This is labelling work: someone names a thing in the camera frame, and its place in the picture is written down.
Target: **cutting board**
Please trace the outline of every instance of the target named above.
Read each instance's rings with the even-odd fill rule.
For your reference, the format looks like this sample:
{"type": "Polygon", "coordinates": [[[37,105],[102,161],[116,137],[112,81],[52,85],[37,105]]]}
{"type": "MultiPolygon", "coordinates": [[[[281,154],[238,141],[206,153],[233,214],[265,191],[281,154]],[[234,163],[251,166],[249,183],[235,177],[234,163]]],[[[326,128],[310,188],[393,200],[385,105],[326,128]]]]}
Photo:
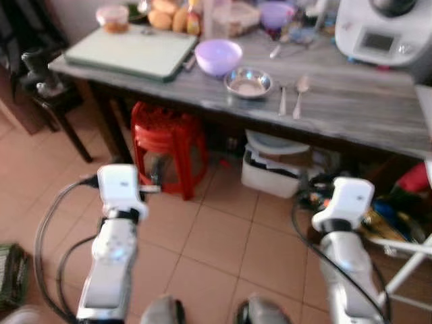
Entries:
{"type": "Polygon", "coordinates": [[[65,59],[162,81],[173,80],[197,38],[161,30],[144,34],[144,28],[130,25],[129,31],[122,34],[99,28],[67,50],[65,59]]]}

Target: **purple bowl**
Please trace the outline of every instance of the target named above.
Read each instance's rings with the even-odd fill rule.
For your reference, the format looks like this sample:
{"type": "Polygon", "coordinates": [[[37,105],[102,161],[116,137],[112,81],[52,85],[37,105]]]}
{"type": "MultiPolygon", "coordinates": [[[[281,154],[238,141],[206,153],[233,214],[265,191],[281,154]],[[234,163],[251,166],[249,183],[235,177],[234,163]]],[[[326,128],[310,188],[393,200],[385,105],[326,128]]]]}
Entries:
{"type": "Polygon", "coordinates": [[[195,48],[200,68],[211,76],[223,76],[235,69],[243,56],[242,48],[226,39],[212,39],[195,48]]]}
{"type": "Polygon", "coordinates": [[[259,5],[261,23],[266,29],[277,30],[284,27],[296,13],[295,8],[288,3],[268,1],[259,5]]]}

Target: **white frame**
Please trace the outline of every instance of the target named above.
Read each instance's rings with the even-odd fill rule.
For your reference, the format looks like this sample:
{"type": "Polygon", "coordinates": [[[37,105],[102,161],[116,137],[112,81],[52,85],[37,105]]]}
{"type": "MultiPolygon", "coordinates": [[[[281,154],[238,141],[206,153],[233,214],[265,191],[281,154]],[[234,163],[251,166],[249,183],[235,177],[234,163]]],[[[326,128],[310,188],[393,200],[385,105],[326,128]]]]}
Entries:
{"type": "MultiPolygon", "coordinates": [[[[425,309],[432,312],[432,304],[419,302],[411,298],[397,295],[394,292],[402,285],[402,283],[412,274],[412,272],[425,260],[425,258],[432,257],[432,234],[423,242],[423,244],[399,242],[393,240],[385,240],[381,238],[370,239],[375,244],[381,245],[384,248],[395,248],[396,250],[403,250],[404,252],[413,252],[413,256],[406,261],[405,265],[393,276],[387,283],[385,290],[391,299],[405,302],[406,304],[425,309]]],[[[379,304],[382,306],[385,302],[385,293],[381,292],[378,299],[379,304]]]]}

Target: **gray marble tabletop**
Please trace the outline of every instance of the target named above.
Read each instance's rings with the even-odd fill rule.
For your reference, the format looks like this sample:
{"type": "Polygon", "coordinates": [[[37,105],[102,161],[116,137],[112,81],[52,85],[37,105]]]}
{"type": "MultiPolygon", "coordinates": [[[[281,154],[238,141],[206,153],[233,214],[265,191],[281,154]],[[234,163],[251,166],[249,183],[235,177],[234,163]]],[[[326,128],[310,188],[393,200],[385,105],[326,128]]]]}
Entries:
{"type": "Polygon", "coordinates": [[[199,109],[259,119],[395,153],[432,157],[425,118],[412,78],[405,72],[382,72],[348,63],[328,38],[320,38],[309,49],[283,45],[276,59],[269,58],[276,43],[261,31],[237,38],[236,42],[244,51],[243,66],[266,71],[276,84],[292,85],[288,87],[287,116],[277,114],[279,86],[274,86],[266,99],[239,99],[226,91],[222,80],[205,75],[197,65],[189,73],[181,71],[168,83],[72,65],[63,56],[51,62],[50,68],[77,78],[190,103],[199,109]],[[302,118],[292,119],[297,99],[294,86],[304,74],[309,75],[310,90],[302,96],[302,118]]]}

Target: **stool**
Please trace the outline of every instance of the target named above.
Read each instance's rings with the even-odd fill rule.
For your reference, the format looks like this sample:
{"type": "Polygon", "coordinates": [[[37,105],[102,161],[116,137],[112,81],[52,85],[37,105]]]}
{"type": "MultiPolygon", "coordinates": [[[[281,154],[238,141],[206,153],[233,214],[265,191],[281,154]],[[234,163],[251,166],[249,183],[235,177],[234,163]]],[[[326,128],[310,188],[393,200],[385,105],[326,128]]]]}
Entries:
{"type": "Polygon", "coordinates": [[[146,177],[144,155],[147,152],[169,154],[175,161],[180,183],[163,184],[162,190],[181,192],[184,200],[194,196],[194,187],[204,177],[209,161],[205,135],[197,118],[138,102],[132,110],[132,140],[141,183],[152,184],[146,177]],[[196,176],[192,176],[190,162],[193,144],[198,147],[202,160],[196,176]]]}

